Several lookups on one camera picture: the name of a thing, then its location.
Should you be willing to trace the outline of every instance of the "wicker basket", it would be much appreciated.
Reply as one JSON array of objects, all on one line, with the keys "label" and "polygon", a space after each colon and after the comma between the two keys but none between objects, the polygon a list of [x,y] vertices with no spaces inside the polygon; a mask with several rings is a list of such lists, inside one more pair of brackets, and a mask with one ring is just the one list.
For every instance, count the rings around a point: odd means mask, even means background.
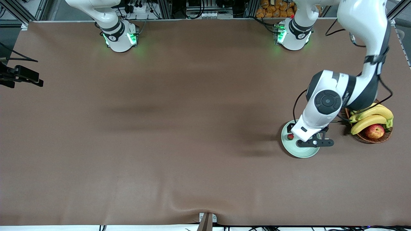
[{"label": "wicker basket", "polygon": [[[349,110],[348,108],[345,108],[345,116],[347,117],[347,119],[349,119],[350,116],[351,116],[350,110]],[[361,131],[361,132],[358,133],[357,136],[355,136],[355,137],[359,138],[359,140],[362,141],[362,142],[365,141],[365,143],[382,143],[382,142],[387,141],[387,140],[391,137],[391,134],[392,134],[392,133],[393,133],[393,128],[391,127],[389,131],[386,130],[386,131],[385,131],[385,134],[384,134],[381,138],[378,138],[378,139],[370,139],[370,138],[368,138],[368,137],[364,134],[364,131]]]}]

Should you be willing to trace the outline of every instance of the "brown tabletop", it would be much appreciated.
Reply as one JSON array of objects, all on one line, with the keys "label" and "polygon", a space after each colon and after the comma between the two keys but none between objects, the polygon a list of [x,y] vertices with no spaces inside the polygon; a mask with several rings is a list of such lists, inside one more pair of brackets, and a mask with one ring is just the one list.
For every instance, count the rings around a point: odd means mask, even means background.
[{"label": "brown tabletop", "polygon": [[394,30],[391,139],[367,145],[331,124],[335,145],[314,157],[282,148],[315,73],[362,69],[365,49],[325,37],[331,23],[292,52],[251,20],[148,22],[126,53],[93,23],[31,23],[15,49],[39,63],[9,66],[44,87],[0,89],[0,224],[193,223],[206,211],[225,225],[411,225],[411,72]]}]

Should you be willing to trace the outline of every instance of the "banana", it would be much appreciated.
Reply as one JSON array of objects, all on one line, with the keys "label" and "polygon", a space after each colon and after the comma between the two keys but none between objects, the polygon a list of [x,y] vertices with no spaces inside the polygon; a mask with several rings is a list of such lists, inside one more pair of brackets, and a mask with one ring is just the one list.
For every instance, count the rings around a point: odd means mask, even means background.
[{"label": "banana", "polygon": [[[372,106],[374,106],[374,105],[376,105],[377,103],[372,103],[369,107],[372,107]],[[351,111],[351,115],[354,115],[354,114],[356,114],[358,111]]]},{"label": "banana", "polygon": [[358,122],[360,120],[363,120],[371,115],[381,115],[383,117],[385,117],[385,119],[387,120],[386,126],[387,128],[392,127],[393,125],[393,119],[394,119],[394,115],[393,113],[386,108],[385,106],[378,104],[377,106],[368,109],[364,112],[361,112],[360,114],[354,114],[350,117],[350,123],[355,123]]},{"label": "banana", "polygon": [[363,120],[358,121],[352,128],[351,134],[355,135],[365,129],[366,127],[373,125],[373,124],[387,124],[387,119],[382,115],[371,115]]}]

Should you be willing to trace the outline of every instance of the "apple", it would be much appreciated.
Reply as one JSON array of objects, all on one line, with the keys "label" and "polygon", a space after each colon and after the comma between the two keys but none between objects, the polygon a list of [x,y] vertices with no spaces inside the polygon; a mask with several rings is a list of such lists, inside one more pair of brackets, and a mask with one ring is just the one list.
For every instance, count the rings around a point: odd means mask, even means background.
[{"label": "apple", "polygon": [[381,138],[385,134],[385,129],[379,124],[373,124],[365,129],[365,135],[370,139]]}]

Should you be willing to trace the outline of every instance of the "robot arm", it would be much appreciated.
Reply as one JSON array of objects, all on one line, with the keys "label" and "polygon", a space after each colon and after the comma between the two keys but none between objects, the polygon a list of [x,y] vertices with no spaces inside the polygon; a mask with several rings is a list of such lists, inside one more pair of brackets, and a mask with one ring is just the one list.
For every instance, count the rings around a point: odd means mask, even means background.
[{"label": "robot arm", "polygon": [[294,18],[287,18],[284,24],[286,34],[277,35],[277,42],[285,48],[296,51],[303,48],[311,35],[319,11],[316,5],[337,5],[340,0],[294,0],[297,12]]},{"label": "robot arm", "polygon": [[66,0],[71,7],[77,8],[92,17],[106,39],[106,44],[115,52],[124,52],[137,45],[136,26],[120,20],[111,7],[121,0]]},{"label": "robot arm", "polygon": [[375,100],[390,38],[386,1],[341,1],[337,13],[339,23],[367,47],[363,71],[360,76],[350,76],[324,70],[313,76],[306,93],[307,106],[291,129],[303,142],[325,128],[342,107],[361,110]]}]

